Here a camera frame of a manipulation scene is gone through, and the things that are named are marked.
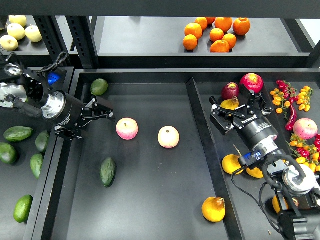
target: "avocado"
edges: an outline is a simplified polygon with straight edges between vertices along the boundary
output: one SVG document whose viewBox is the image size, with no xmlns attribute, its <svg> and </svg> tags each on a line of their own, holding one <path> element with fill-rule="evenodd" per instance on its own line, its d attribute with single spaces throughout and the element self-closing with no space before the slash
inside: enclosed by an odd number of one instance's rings
<svg viewBox="0 0 320 240">
<path fill-rule="evenodd" d="M 18 152 L 9 143 L 0 142 L 0 160 L 5 164 L 13 164 L 18 158 Z"/>
<path fill-rule="evenodd" d="M 49 135 L 49 132 L 47 132 L 47 131 L 40 132 L 40 134 L 36 137 L 35 146 L 36 146 L 36 149 L 38 149 L 38 151 L 40 153 L 46 152 L 48 142 L 49 142 L 49 137 L 50 137 L 50 135 Z"/>
<path fill-rule="evenodd" d="M 108 89 L 108 82 L 102 78 L 98 78 L 94 80 L 94 82 L 91 84 L 91 94 L 95 96 L 101 96 L 103 95 L 107 89 Z"/>
<path fill-rule="evenodd" d="M 20 142 L 29 138 L 34 130 L 27 126 L 13 126 L 6 130 L 3 137 L 9 142 Z"/>
<path fill-rule="evenodd" d="M 100 178 L 105 187 L 109 187 L 112 180 L 114 179 L 116 172 L 116 163 L 111 158 L 106 158 L 100 167 Z"/>
<path fill-rule="evenodd" d="M 25 223 L 28 220 L 33 200 L 31 195 L 25 195 L 18 200 L 13 212 L 14 220 L 18 223 Z"/>
</svg>

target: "black tray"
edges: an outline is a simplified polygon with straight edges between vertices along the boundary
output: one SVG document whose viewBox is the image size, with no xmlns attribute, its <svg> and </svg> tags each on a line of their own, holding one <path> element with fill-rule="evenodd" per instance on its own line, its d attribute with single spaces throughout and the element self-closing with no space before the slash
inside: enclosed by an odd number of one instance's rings
<svg viewBox="0 0 320 240">
<path fill-rule="evenodd" d="M 125 141 L 115 131 L 116 122 L 101 119 L 87 126 L 90 137 L 72 143 L 66 169 L 60 170 L 64 179 L 56 179 L 63 185 L 56 190 L 61 195 L 54 226 L 45 234 L 52 231 L 53 240 L 282 239 L 255 202 L 239 191 L 221 168 L 226 155 L 237 154 L 233 144 L 243 154 L 249 150 L 235 131 L 223 136 L 207 120 L 209 96 L 219 97 L 226 83 L 239 82 L 250 72 L 263 77 L 267 96 L 278 79 L 293 82 L 296 88 L 314 88 L 312 111 L 299 115 L 320 124 L 316 115 L 318 69 L 76 70 L 70 92 L 88 102 L 91 83 L 106 79 L 109 89 L 103 97 L 113 103 L 115 117 L 135 119 L 139 133 Z M 279 132 L 276 144 L 289 153 L 285 143 L 289 133 L 283 131 L 286 122 L 275 113 L 268 119 Z M 180 133 L 176 148 L 164 149 L 157 141 L 158 131 L 165 125 Z M 110 188 L 104 188 L 99 177 L 106 157 L 117 163 Z M 264 182 L 246 173 L 237 175 L 235 181 L 256 198 Z M 212 224 L 203 218 L 201 205 L 210 196 L 226 199 L 223 222 Z M 273 196 L 266 187 L 262 200 L 268 202 Z M 268 213 L 275 219 L 272 209 Z"/>
<path fill-rule="evenodd" d="M 250 18 L 251 28 L 237 36 L 232 51 L 210 53 L 210 31 L 204 30 L 193 51 L 185 50 L 187 24 L 196 17 L 99 16 L 94 39 L 102 68 L 288 68 L 303 66 L 312 51 L 303 25 L 279 18 Z"/>
<path fill-rule="evenodd" d="M 53 88 L 68 90 L 73 68 L 66 67 L 62 68 L 62 70 L 64 70 L 66 76 L 65 82 L 57 82 L 53 85 Z M 8 141 L 4 139 L 3 133 L 10 127 L 26 126 L 34 130 L 30 138 L 21 142 L 11 143 L 19 153 L 19 159 L 15 163 L 9 165 L 0 161 L 0 239 L 31 239 L 57 137 L 54 133 L 50 134 L 40 178 L 37 180 L 30 169 L 30 159 L 34 154 L 38 153 L 35 140 L 41 131 L 47 130 L 51 132 L 52 124 L 42 118 L 27 117 L 4 108 L 0 108 L 0 116 L 0 142 L 8 143 Z M 13 218 L 13 212 L 18 199 L 26 194 L 30 194 L 34 198 L 29 219 L 27 224 L 17 223 Z"/>
</svg>

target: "black cord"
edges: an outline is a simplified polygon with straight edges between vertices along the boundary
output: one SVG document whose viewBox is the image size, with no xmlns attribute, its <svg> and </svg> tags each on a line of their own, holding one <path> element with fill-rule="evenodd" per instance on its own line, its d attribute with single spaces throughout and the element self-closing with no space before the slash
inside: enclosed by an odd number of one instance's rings
<svg viewBox="0 0 320 240">
<path fill-rule="evenodd" d="M 37 73 L 44 73 L 44 72 L 49 72 L 51 70 L 56 70 L 60 64 L 62 64 L 65 60 L 68 58 L 68 53 L 65 51 L 61 52 L 55 62 L 53 64 L 50 64 L 48 66 L 43 67 L 41 70 L 36 71 Z"/>
<path fill-rule="evenodd" d="M 276 222 L 272 221 L 270 219 L 270 217 L 268 216 L 267 212 L 266 212 L 266 209 L 265 209 L 265 206 L 263 205 L 262 203 L 262 192 L 264 191 L 265 189 L 265 186 L 267 185 L 268 183 L 267 182 L 264 182 L 262 185 L 261 185 L 261 188 L 260 188 L 260 192 L 259 192 L 259 203 L 260 203 L 260 208 L 262 208 L 262 212 L 264 213 L 266 219 L 268 220 L 269 224 L 271 225 L 271 227 L 279 234 L 281 234 L 281 231 L 279 228 L 277 228 L 275 225 L 278 225 Z"/>
</svg>

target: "apple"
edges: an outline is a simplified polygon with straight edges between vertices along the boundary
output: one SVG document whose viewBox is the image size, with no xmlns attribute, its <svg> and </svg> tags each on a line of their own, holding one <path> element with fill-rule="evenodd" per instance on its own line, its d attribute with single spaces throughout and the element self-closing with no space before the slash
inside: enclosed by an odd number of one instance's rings
<svg viewBox="0 0 320 240">
<path fill-rule="evenodd" d="M 20 24 L 22 27 L 27 26 L 27 17 L 24 15 L 10 15 L 9 22 L 12 24 Z"/>
<path fill-rule="evenodd" d="M 158 134 L 159 144 L 166 149 L 172 149 L 177 146 L 179 139 L 179 132 L 173 126 L 164 126 Z"/>
<path fill-rule="evenodd" d="M 26 36 L 24 27 L 18 23 L 9 24 L 9 26 L 6 28 L 6 31 L 10 36 L 14 37 L 17 40 L 21 40 Z"/>
<path fill-rule="evenodd" d="M 120 119 L 115 127 L 116 133 L 124 140 L 133 139 L 139 131 L 137 122 L 129 117 Z"/>
<path fill-rule="evenodd" d="M 18 48 L 18 41 L 13 36 L 4 35 L 0 38 L 0 45 L 8 52 L 14 51 Z"/>
<path fill-rule="evenodd" d="M 33 43 L 37 43 L 42 40 L 38 26 L 34 25 L 30 25 L 25 29 L 25 36 Z"/>
<path fill-rule="evenodd" d="M 249 90 L 253 90 L 256 94 L 264 87 L 264 81 L 261 76 L 255 73 L 248 73 L 240 80 L 240 85 L 243 84 Z"/>
<path fill-rule="evenodd" d="M 304 140 L 309 140 L 317 135 L 318 126 L 309 118 L 301 118 L 293 125 L 293 133 Z"/>
</svg>

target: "orange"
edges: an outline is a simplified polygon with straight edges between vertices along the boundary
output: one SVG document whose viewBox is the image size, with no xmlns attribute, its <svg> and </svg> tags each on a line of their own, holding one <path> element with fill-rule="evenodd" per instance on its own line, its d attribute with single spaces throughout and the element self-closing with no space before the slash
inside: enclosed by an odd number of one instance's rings
<svg viewBox="0 0 320 240">
<path fill-rule="evenodd" d="M 212 223 L 222 221 L 226 215 L 225 199 L 222 197 L 208 197 L 202 204 L 202 214 Z"/>
<path fill-rule="evenodd" d="M 189 23 L 185 29 L 184 29 L 184 35 L 194 35 L 197 39 L 201 38 L 202 36 L 202 28 L 200 26 L 200 24 L 198 23 Z"/>
<path fill-rule="evenodd" d="M 208 20 L 205 17 L 197 17 L 194 21 L 196 24 L 200 24 L 202 31 L 208 27 Z"/>
<path fill-rule="evenodd" d="M 231 17 L 217 17 L 214 25 L 216 28 L 221 29 L 224 33 L 226 33 L 231 28 L 232 22 L 233 20 Z"/>
<path fill-rule="evenodd" d="M 240 158 L 240 156 L 234 155 L 234 154 L 229 154 L 229 155 L 225 156 L 223 158 L 223 160 L 222 160 L 222 168 L 223 168 L 223 170 L 227 174 L 232 174 L 236 170 L 240 169 L 241 165 L 240 165 L 240 163 L 238 161 L 239 158 Z"/>
<path fill-rule="evenodd" d="M 246 35 L 250 30 L 250 21 L 246 17 L 240 17 L 233 23 L 233 31 L 239 36 Z"/>
<path fill-rule="evenodd" d="M 246 172 L 251 176 L 254 177 L 256 179 L 262 179 L 264 177 L 262 171 L 258 168 L 255 167 L 253 170 L 251 170 L 250 168 L 246 169 Z"/>
<path fill-rule="evenodd" d="M 210 32 L 210 40 L 212 42 L 215 42 L 217 40 L 222 40 L 224 35 L 225 35 L 224 31 L 222 31 L 220 28 L 214 28 Z"/>
<path fill-rule="evenodd" d="M 230 46 L 225 40 L 217 40 L 210 47 L 210 53 L 229 53 Z"/>
<path fill-rule="evenodd" d="M 194 35 L 189 34 L 184 37 L 183 46 L 188 51 L 195 49 L 197 47 L 197 45 L 198 45 L 198 39 Z"/>
<path fill-rule="evenodd" d="M 211 25 L 215 22 L 216 18 L 215 17 L 206 17 L 206 20 L 208 21 L 208 25 Z"/>
<path fill-rule="evenodd" d="M 225 40 L 230 45 L 230 49 L 233 49 L 237 43 L 237 38 L 232 33 L 228 33 L 223 36 L 222 40 Z"/>
</svg>

